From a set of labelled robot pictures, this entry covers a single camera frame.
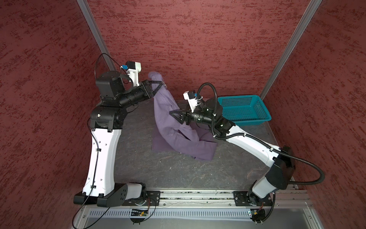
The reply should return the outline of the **black mounting plate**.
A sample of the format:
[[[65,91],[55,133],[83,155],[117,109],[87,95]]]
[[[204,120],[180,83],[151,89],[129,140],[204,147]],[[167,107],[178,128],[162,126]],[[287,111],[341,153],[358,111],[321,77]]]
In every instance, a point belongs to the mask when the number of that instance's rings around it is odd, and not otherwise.
[[[135,201],[136,206],[158,206],[160,201],[161,191],[143,191],[140,198]]]
[[[233,198],[235,205],[238,206],[253,206],[253,207],[269,207],[273,204],[270,194],[264,198],[260,198],[252,191],[234,191]]]

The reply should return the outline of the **right aluminium corner post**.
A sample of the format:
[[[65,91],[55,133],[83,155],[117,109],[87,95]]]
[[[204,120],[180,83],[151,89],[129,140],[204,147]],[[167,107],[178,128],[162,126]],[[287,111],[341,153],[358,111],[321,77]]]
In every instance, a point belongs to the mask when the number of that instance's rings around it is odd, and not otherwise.
[[[300,38],[302,37],[303,33],[305,32],[307,26],[311,22],[313,16],[315,15],[316,11],[318,10],[319,6],[321,5],[322,0],[311,0],[304,11],[299,23],[297,24],[291,38],[289,39],[281,57],[279,58],[276,66],[274,67],[271,75],[267,83],[265,84],[263,90],[260,93],[260,98],[264,100],[267,96],[268,92],[270,91],[272,85],[274,84],[275,80],[279,76],[281,70],[285,66],[288,58],[290,57],[292,51],[295,49],[297,43],[299,42]]]

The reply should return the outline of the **teal plastic basket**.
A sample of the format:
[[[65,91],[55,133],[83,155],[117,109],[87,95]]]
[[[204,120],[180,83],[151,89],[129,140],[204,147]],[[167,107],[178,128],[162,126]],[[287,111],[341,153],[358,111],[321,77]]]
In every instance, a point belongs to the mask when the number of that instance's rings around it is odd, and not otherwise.
[[[272,120],[270,112],[258,95],[222,96],[218,103],[223,117],[238,126],[254,126]]]

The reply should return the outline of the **left aluminium corner post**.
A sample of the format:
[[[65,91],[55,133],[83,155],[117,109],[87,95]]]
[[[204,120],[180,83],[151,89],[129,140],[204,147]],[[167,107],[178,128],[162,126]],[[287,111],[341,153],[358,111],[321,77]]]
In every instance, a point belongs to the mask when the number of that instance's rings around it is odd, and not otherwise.
[[[92,14],[92,11],[88,5],[87,0],[77,0],[77,3],[83,13],[83,16],[90,28],[90,31],[92,33],[92,35],[94,36],[94,39],[97,42],[97,45],[101,51],[101,53],[105,53],[107,55],[110,55],[110,52],[107,48],[107,45],[102,37],[102,34],[98,28],[98,25],[95,21],[95,18]]]

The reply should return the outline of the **aluminium corner post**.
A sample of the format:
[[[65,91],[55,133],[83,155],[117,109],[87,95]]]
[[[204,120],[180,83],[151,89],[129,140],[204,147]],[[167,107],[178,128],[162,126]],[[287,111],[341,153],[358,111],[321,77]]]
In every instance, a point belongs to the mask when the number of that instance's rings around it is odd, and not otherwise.
[[[260,98],[264,100],[267,96],[268,92],[270,91],[272,85],[274,84],[275,80],[279,76],[281,70],[285,66],[288,58],[290,57],[292,51],[295,49],[297,43],[299,42],[300,38],[302,37],[303,33],[305,32],[307,26],[311,22],[313,16],[315,15],[316,11],[318,10],[319,6],[321,5],[322,0],[311,0],[304,11],[299,23],[297,24],[291,38],[289,39],[281,57],[279,58],[276,66],[274,67],[271,75],[267,83],[265,84],[263,90],[260,93]]]
[[[88,5],[87,0],[77,0],[77,3],[83,13],[83,16],[90,28],[90,31],[92,33],[92,35],[94,36],[94,39],[97,42],[97,45],[101,51],[101,53],[105,53],[107,55],[110,55],[110,52],[107,48],[107,45],[102,37],[102,34],[98,28],[98,25],[95,21],[95,18],[92,14],[92,11]]]

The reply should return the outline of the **right small circuit board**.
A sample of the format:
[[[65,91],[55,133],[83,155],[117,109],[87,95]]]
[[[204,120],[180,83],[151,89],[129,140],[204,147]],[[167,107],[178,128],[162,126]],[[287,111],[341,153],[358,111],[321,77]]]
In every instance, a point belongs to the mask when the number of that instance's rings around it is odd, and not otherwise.
[[[264,209],[261,210],[252,210],[251,211],[251,219],[252,221],[261,221],[266,217],[266,211]]]

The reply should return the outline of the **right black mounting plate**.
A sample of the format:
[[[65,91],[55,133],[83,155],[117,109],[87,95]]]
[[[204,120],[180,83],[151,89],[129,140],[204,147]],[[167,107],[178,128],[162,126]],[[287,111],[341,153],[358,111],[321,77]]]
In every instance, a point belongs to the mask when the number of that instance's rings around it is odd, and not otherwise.
[[[235,205],[238,206],[253,206],[253,207],[269,207],[273,204],[270,194],[264,198],[260,198],[252,191],[234,191],[233,198]]]

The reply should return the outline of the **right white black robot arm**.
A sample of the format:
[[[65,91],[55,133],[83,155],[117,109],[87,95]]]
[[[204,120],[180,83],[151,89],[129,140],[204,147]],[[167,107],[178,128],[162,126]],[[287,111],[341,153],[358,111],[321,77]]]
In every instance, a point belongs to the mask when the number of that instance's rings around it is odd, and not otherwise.
[[[256,138],[226,119],[222,106],[214,99],[209,99],[202,106],[196,106],[193,111],[188,105],[186,109],[172,110],[169,114],[181,124],[196,122],[208,125],[217,140],[225,140],[244,149],[269,167],[268,172],[248,190],[247,201],[250,205],[266,204],[270,193],[279,189],[285,190],[290,183],[295,170],[295,160],[290,158],[292,154]]]

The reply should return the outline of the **purple trousers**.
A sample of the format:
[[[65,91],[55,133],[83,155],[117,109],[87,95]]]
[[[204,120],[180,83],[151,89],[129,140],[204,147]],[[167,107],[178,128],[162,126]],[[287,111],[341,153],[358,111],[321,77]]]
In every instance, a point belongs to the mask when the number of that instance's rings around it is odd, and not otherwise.
[[[165,85],[162,85],[153,98],[156,127],[152,139],[155,152],[175,151],[196,160],[212,160],[217,143],[208,130],[196,124],[180,124],[169,112],[179,106]]]

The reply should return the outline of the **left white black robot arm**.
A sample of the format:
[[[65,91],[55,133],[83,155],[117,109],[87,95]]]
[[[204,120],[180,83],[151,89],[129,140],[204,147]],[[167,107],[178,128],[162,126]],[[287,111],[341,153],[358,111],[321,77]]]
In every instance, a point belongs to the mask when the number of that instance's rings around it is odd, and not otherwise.
[[[118,71],[103,73],[96,79],[101,102],[90,115],[92,137],[91,159],[83,190],[75,194],[74,204],[111,208],[125,201],[147,199],[143,183],[121,184],[114,181],[114,164],[127,108],[153,98],[163,86],[162,81],[135,83]]]

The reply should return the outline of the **small circuit board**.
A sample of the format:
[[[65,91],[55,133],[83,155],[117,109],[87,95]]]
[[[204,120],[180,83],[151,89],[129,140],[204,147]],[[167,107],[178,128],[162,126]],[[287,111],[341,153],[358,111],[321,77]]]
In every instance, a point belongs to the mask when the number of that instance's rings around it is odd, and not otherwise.
[[[266,217],[266,211],[264,209],[261,210],[252,210],[251,211],[251,219],[252,221],[261,221]]]
[[[131,217],[148,217],[149,210],[132,209]]]

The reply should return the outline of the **left small circuit board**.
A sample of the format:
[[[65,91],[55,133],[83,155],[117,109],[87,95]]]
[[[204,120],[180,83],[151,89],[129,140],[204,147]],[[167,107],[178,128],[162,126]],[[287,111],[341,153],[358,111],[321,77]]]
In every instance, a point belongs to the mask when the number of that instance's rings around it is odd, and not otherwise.
[[[148,217],[149,210],[132,209],[131,217]]]

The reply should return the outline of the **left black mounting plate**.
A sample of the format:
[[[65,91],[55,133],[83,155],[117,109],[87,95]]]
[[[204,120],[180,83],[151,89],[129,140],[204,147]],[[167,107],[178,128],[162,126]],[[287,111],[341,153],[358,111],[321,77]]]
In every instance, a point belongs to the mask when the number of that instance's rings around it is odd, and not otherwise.
[[[161,191],[143,191],[140,198],[135,201],[136,206],[158,206],[160,201]]]

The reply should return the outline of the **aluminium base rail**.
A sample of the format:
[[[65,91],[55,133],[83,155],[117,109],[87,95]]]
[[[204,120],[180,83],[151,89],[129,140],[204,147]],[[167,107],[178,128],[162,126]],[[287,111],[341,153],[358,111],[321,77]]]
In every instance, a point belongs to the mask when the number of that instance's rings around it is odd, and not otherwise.
[[[230,189],[148,189],[161,191],[158,208],[166,209],[258,209],[253,206],[236,206]],[[313,209],[314,204],[306,190],[290,189],[276,192],[276,209]]]

